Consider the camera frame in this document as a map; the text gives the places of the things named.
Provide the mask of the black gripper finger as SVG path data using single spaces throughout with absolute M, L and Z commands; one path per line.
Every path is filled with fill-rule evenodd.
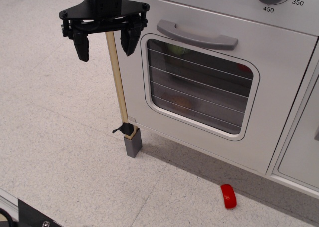
M 77 55 L 81 61 L 89 60 L 89 40 L 88 35 L 78 30 L 73 31 L 73 42 Z
M 126 56 L 130 56 L 134 53 L 140 35 L 141 22 L 137 19 L 127 23 L 125 28 L 121 30 L 121 46 Z

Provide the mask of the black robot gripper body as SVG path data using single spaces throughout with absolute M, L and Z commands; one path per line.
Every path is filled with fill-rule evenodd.
M 134 25 L 147 27 L 146 13 L 150 6 L 129 0 L 84 0 L 59 13 L 62 34 L 71 37 L 73 30 L 86 33 L 128 30 Z

